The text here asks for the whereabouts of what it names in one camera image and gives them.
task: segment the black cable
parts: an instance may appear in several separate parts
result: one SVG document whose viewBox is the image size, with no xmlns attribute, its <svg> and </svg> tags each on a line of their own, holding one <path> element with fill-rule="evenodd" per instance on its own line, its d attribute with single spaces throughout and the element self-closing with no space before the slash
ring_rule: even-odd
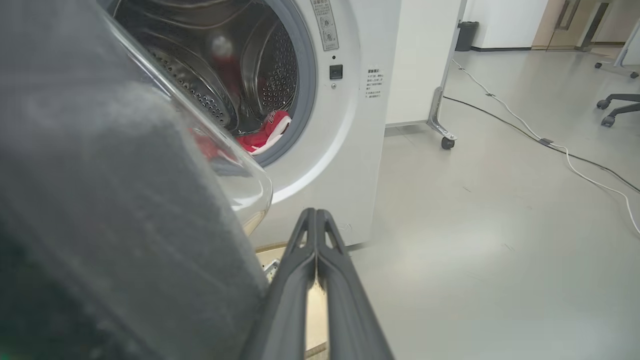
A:
<svg viewBox="0 0 640 360">
<path fill-rule="evenodd" d="M 468 103 L 466 103 L 466 102 L 464 102 L 464 101 L 461 101 L 461 100 L 452 99 L 452 98 L 450 98 L 450 97 L 446 97 L 446 96 L 443 96 L 443 97 L 444 97 L 445 99 L 447 99 L 447 100 L 451 100 L 451 101 L 459 102 L 460 104 L 464 104 L 464 105 L 470 106 L 470 107 L 472 107 L 472 108 L 474 108 L 474 109 L 476 109 L 476 110 L 479 110 L 479 111 L 481 111 L 481 112 L 483 112 L 483 113 L 485 113 L 485 114 L 487 114 L 487 115 L 489 115 L 489 116 L 495 117 L 495 118 L 496 118 L 496 119 L 498 119 L 499 121 L 501 121 L 501 122 L 503 122 L 503 123 L 505 123 L 505 124 L 507 124 L 507 125 L 511 126 L 512 128 L 514 128 L 514 129 L 518 130 L 519 132 L 521 132 L 522 134 L 524 134 L 526 137 L 530 138 L 531 140 L 535 141 L 536 143 L 538 143 L 538 144 L 540 144 L 540 145 L 542 145 L 542 146 L 544 146 L 544 147 L 546 147 L 546 148 L 548 148 L 548 149 L 551 149 L 551 150 L 553 150 L 553 151 L 557 151 L 557 152 L 559 152 L 559 153 L 561 153 L 561 154 L 565 154 L 565 152 L 564 152 L 564 151 L 560 151 L 560 150 L 558 150 L 558 149 L 556 149 L 556 148 L 554 148 L 554 147 L 547 146 L 547 145 L 545 145 L 545 144 L 543 144 L 543 143 L 539 142 L 539 141 L 538 141 L 538 139 L 536 139 L 535 137 L 533 137 L 533 136 L 531 136 L 531 135 L 527 134 L 524 130 L 522 130 L 522 129 L 520 129 L 519 127 L 517 127 L 517 126 L 513 125 L 512 123 L 508 122 L 507 120 L 503 120 L 503 119 L 501 119 L 500 117 L 498 117 L 498 116 L 496 116 L 496 115 L 494 115 L 494 114 L 490 113 L 489 111 L 483 110 L 483 109 L 481 109 L 481 108 L 478 108 L 477 106 L 473 106 L 473 105 L 468 104 Z M 613 174 L 614 176 L 616 176 L 618 179 L 620 179 L 620 180 L 621 180 L 621 181 L 623 181 L 625 184 L 629 185 L 629 186 L 630 186 L 631 188 L 633 188 L 635 191 L 637 191 L 637 192 L 639 192 L 639 193 L 640 193 L 640 188 L 638 188 L 638 187 L 636 187 L 635 185 L 633 185 L 632 183 L 628 182 L 624 177 L 621 177 L 620 175 L 618 175 L 618 173 L 617 173 L 617 172 L 615 172 L 615 171 L 613 171 L 613 170 L 609 169 L 608 167 L 603 166 L 603 165 L 600 165 L 600 164 L 598 164 L 598 163 L 595 163 L 595 162 L 593 162 L 593 161 L 591 161 L 591 160 L 587 160 L 587 159 L 585 159 L 585 158 L 581 158 L 580 156 L 576 156 L 576 155 L 572 155 L 572 154 L 569 154 L 569 156 L 571 156 L 572 158 L 578 159 L 578 160 L 585 161 L 586 163 L 590 163 L 590 164 L 592 164 L 592 165 L 595 165 L 595 166 L 597 166 L 597 167 L 601 168 L 602 170 L 606 170 L 606 171 L 608 171 L 608 172 L 612 173 L 612 174 Z"/>
</svg>

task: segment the glossy gray floor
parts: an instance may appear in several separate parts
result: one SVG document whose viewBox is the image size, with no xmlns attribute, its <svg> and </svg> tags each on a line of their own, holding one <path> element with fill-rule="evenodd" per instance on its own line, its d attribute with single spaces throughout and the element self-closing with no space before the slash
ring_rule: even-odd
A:
<svg viewBox="0 0 640 360">
<path fill-rule="evenodd" d="M 607 129 L 595 108 L 640 81 L 590 54 L 455 58 L 539 135 L 640 186 L 640 113 Z M 455 67 L 445 94 L 517 124 Z M 441 121 L 451 151 L 427 126 L 387 130 L 375 239 L 352 257 L 396 358 L 640 358 L 640 236 L 624 199 L 477 110 L 445 100 Z M 573 163 L 640 217 L 640 194 Z"/>
</svg>

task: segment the white cable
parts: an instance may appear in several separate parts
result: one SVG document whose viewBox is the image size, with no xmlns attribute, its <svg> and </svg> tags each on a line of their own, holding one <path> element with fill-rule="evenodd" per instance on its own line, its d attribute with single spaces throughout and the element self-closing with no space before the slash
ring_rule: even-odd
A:
<svg viewBox="0 0 640 360">
<path fill-rule="evenodd" d="M 477 80 L 473 75 L 469 74 L 469 73 L 468 73 L 468 72 L 467 72 L 467 71 L 466 71 L 466 70 L 465 70 L 465 69 L 464 69 L 464 68 L 463 68 L 463 67 L 462 67 L 462 66 L 461 66 L 461 65 L 460 65 L 456 60 L 451 59 L 451 61 L 453 61 L 453 62 L 458 66 L 458 68 L 459 68 L 460 70 L 462 70 L 463 72 L 465 72 L 465 74 L 469 75 L 469 77 L 470 77 L 470 78 L 471 78 L 471 79 L 472 79 L 476 84 L 480 85 L 480 87 L 481 87 L 482 89 L 484 89 L 484 91 L 486 92 L 486 94 L 487 94 L 488 96 L 493 97 L 496 101 L 500 102 L 500 103 L 501 103 L 501 104 L 502 104 L 502 105 L 507 109 L 507 111 L 509 111 L 509 112 L 510 112 L 510 114 L 512 114 L 516 119 L 518 119 L 518 120 L 519 120 L 519 121 L 520 121 L 520 122 L 521 122 L 521 123 L 522 123 L 522 124 L 523 124 L 527 129 L 528 129 L 528 130 L 529 130 L 529 132 L 533 134 L 533 136 L 535 136 L 538 140 L 541 140 L 541 139 L 542 139 L 542 137 L 538 136 L 538 134 L 536 134 L 536 133 L 535 133 L 535 132 L 534 132 L 534 131 L 529 127 L 529 125 L 526 123 L 526 121 L 525 121 L 525 120 L 522 120 L 522 118 L 521 118 L 521 117 L 519 117 L 518 115 L 516 115 L 515 113 L 513 113 L 513 111 L 511 111 L 511 109 L 509 109 L 509 106 L 507 106 L 507 104 L 506 104 L 504 101 L 502 101 L 502 100 L 498 99 L 498 97 L 497 97 L 496 95 L 492 94 L 492 93 L 489 91 L 489 89 L 487 89 L 484 85 L 480 84 L 480 82 L 479 82 L 479 81 L 478 81 L 478 80 Z M 636 229 L 637 233 L 638 233 L 638 234 L 640 234 L 640 228 L 638 228 L 638 224 L 636 223 L 636 220 L 634 219 L 634 214 L 633 214 L 633 212 L 631 212 L 631 205 L 629 204 L 629 198 L 628 198 L 625 194 L 623 194 L 623 193 L 621 193 L 621 192 L 619 192 L 619 191 L 617 191 L 617 190 L 615 190 L 615 189 L 609 188 L 609 187 L 608 187 L 608 186 L 606 186 L 606 185 L 600 184 L 599 182 L 597 182 L 597 181 L 595 181 L 595 180 L 592 180 L 592 179 L 590 179 L 590 178 L 586 177 L 585 175 L 581 174 L 578 170 L 576 170 L 576 169 L 573 167 L 573 165 L 571 164 L 571 159 L 570 159 L 570 157 L 569 157 L 569 149 L 568 149 L 568 148 L 566 148 L 566 147 L 564 147 L 564 146 L 562 146 L 562 145 L 556 145 L 556 144 L 554 144 L 554 143 L 551 143 L 550 145 L 551 145 L 551 146 L 553 146 L 553 147 L 557 147 L 557 148 L 560 148 L 560 149 L 564 149 L 564 154 L 566 155 L 566 162 L 569 164 L 569 167 L 571 168 L 571 170 L 572 170 L 573 172 L 575 172 L 578 176 L 580 176 L 581 178 L 585 179 L 586 181 L 589 181 L 590 183 L 592 183 L 592 184 L 594 184 L 594 185 L 600 186 L 601 188 L 605 188 L 605 189 L 610 190 L 610 191 L 612 191 L 612 192 L 614 192 L 614 193 L 618 193 L 618 194 L 622 195 L 622 196 L 625 198 L 625 202 L 627 203 L 627 210 L 629 211 L 629 217 L 631 218 L 631 222 L 633 223 L 633 225 L 634 225 L 634 227 L 635 227 L 635 229 Z"/>
</svg>

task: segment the stainless steel drum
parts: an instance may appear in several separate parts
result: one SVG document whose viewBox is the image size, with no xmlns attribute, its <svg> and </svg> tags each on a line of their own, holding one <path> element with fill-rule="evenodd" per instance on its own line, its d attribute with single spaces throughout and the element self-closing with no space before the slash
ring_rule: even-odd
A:
<svg viewBox="0 0 640 360">
<path fill-rule="evenodd" d="M 248 0 L 122 0 L 114 17 L 232 135 L 289 110 L 298 66 L 273 10 Z"/>
</svg>

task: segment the power cord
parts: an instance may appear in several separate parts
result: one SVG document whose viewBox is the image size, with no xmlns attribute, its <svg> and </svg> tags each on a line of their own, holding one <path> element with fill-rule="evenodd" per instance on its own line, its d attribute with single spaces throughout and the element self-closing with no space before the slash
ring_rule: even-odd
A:
<svg viewBox="0 0 640 360">
<path fill-rule="evenodd" d="M 494 95 L 493 93 L 491 93 L 491 92 L 490 92 L 490 91 L 489 91 L 489 90 L 488 90 L 484 85 L 480 84 L 480 82 L 479 82 L 479 81 L 478 81 L 478 80 L 477 80 L 473 75 L 469 74 L 469 72 L 467 72 L 467 71 L 466 71 L 466 70 L 465 70 L 465 69 L 464 69 L 464 68 L 463 68 L 463 67 L 462 67 L 462 66 L 461 66 L 461 65 L 460 65 L 456 60 L 451 59 L 451 61 L 453 61 L 453 62 L 458 66 L 458 69 L 459 69 L 459 70 L 462 70 L 465 74 L 469 75 L 469 77 L 471 78 L 471 80 L 473 80 L 476 84 L 478 84 L 478 85 L 479 85 L 479 86 L 484 90 L 484 92 L 487 94 L 487 96 L 493 97 L 496 101 L 498 101 L 499 103 L 501 103 L 501 104 L 505 107 L 505 109 L 507 109 L 507 111 L 508 111 L 510 114 L 512 114 L 516 119 L 518 119 L 518 120 L 522 123 L 522 125 L 524 125 L 524 126 L 527 128 L 527 130 L 529 130 L 529 132 L 530 132 L 534 137 L 532 137 L 531 135 L 527 134 L 524 130 L 520 129 L 519 127 L 517 127 L 517 126 L 515 126 L 515 125 L 511 124 L 510 122 L 507 122 L 507 121 L 505 121 L 505 120 L 502 120 L 502 119 L 498 118 L 497 116 L 495 116 L 495 115 L 493 115 L 493 114 L 489 113 L 488 111 L 484 111 L 484 110 L 482 110 L 482 109 L 480 109 L 480 108 L 478 108 L 478 107 L 476 107 L 476 106 L 473 106 L 473 105 L 467 104 L 467 103 L 465 103 L 465 102 L 463 102 L 463 101 L 459 101 L 459 100 L 451 99 L 450 97 L 445 97 L 446 99 L 453 100 L 453 101 L 458 101 L 458 102 L 460 102 L 460 103 L 462 103 L 462 104 L 466 104 L 466 105 L 469 105 L 469 106 L 471 106 L 471 107 L 473 107 L 473 108 L 476 108 L 476 109 L 478 109 L 478 110 L 481 110 L 482 112 L 487 113 L 487 114 L 489 114 L 489 115 L 491 115 L 491 116 L 495 117 L 496 119 L 498 119 L 498 120 L 500 120 L 500 121 L 502 121 L 502 122 L 504 122 L 504 123 L 506 123 L 506 124 L 509 124 L 510 126 L 512 126 L 512 127 L 514 127 L 515 129 L 519 130 L 521 133 L 523 133 L 523 134 L 527 135 L 527 136 L 528 136 L 529 138 L 531 138 L 532 140 L 534 140 L 534 141 L 536 141 L 536 142 L 538 142 L 538 143 L 541 143 L 542 145 L 544 145 L 544 146 L 546 146 L 546 147 L 549 147 L 549 148 L 551 148 L 551 149 L 553 149 L 553 150 L 555 150 L 555 151 L 557 151 L 557 152 L 562 152 L 563 154 L 565 154 L 565 155 L 566 155 L 566 162 L 569 164 L 569 167 L 571 168 L 571 170 L 572 170 L 573 172 L 575 172 L 578 176 L 580 176 L 581 178 L 583 178 L 583 179 L 585 179 L 585 180 L 589 181 L 590 183 L 592 183 L 592 184 L 594 184 L 594 185 L 600 186 L 601 188 L 605 188 L 605 189 L 610 190 L 610 191 L 612 191 L 612 192 L 618 193 L 618 194 L 622 195 L 622 196 L 625 198 L 625 202 L 627 203 L 627 210 L 628 210 L 628 212 L 629 212 L 629 217 L 631 218 L 631 222 L 633 223 L 633 225 L 634 225 L 634 227 L 635 227 L 635 229 L 636 229 L 637 233 L 638 233 L 638 234 L 640 234 L 640 229 L 638 228 L 638 225 L 636 224 L 636 220 L 634 219 L 634 214 L 633 214 L 633 212 L 631 212 L 631 205 L 629 204 L 629 198 L 628 198 L 625 194 L 623 194 L 623 193 L 621 193 L 621 192 L 619 192 L 619 191 L 617 191 L 617 190 L 615 190 L 615 189 L 609 188 L 609 187 L 608 187 L 608 186 L 606 186 L 606 185 L 600 184 L 599 182 L 597 182 L 597 181 L 595 181 L 595 180 L 593 180 L 593 179 L 590 179 L 590 178 L 586 177 L 585 175 L 583 175 L 582 173 L 580 173 L 580 172 L 579 172 L 578 170 L 576 170 L 576 169 L 573 167 L 573 165 L 571 164 L 571 157 L 574 157 L 574 158 L 577 158 L 577 159 L 580 159 L 580 160 L 587 161 L 588 163 L 592 163 L 592 164 L 594 164 L 594 165 L 596 165 L 596 166 L 598 166 L 598 167 L 600 167 L 600 168 L 602 168 L 602 169 L 605 169 L 605 170 L 610 171 L 612 174 L 614 174 L 614 175 L 615 175 L 615 176 L 617 176 L 619 179 L 621 179 L 622 181 L 624 181 L 625 183 L 627 183 L 629 186 L 633 187 L 633 189 L 635 189 L 636 191 L 639 191 L 639 192 L 640 192 L 640 190 L 638 190 L 638 188 L 637 188 L 637 187 L 635 187 L 634 185 L 632 185 L 631 183 L 629 183 L 627 180 L 624 180 L 620 175 L 616 174 L 613 170 L 611 170 L 611 169 L 609 169 L 609 168 L 606 168 L 606 167 L 603 167 L 603 166 L 601 166 L 601 165 L 599 165 L 599 164 L 597 164 L 597 163 L 594 163 L 594 162 L 592 162 L 592 161 L 589 161 L 589 160 L 582 159 L 582 158 L 579 158 L 579 157 L 577 157 L 577 156 L 571 155 L 571 154 L 569 154 L 569 149 L 567 149 L 565 146 L 557 145 L 557 144 L 555 144 L 552 140 L 549 140 L 549 139 L 542 138 L 542 137 L 538 136 L 538 134 L 536 134 L 536 133 L 535 133 L 535 132 L 534 132 L 534 131 L 529 127 L 529 125 L 526 123 L 526 121 L 525 121 L 525 120 L 523 120 L 521 117 L 519 117 L 518 115 L 516 115 L 513 111 L 511 111 L 511 109 L 509 108 L 509 106 L 508 106 L 504 101 L 500 100 L 496 95 Z"/>
</svg>

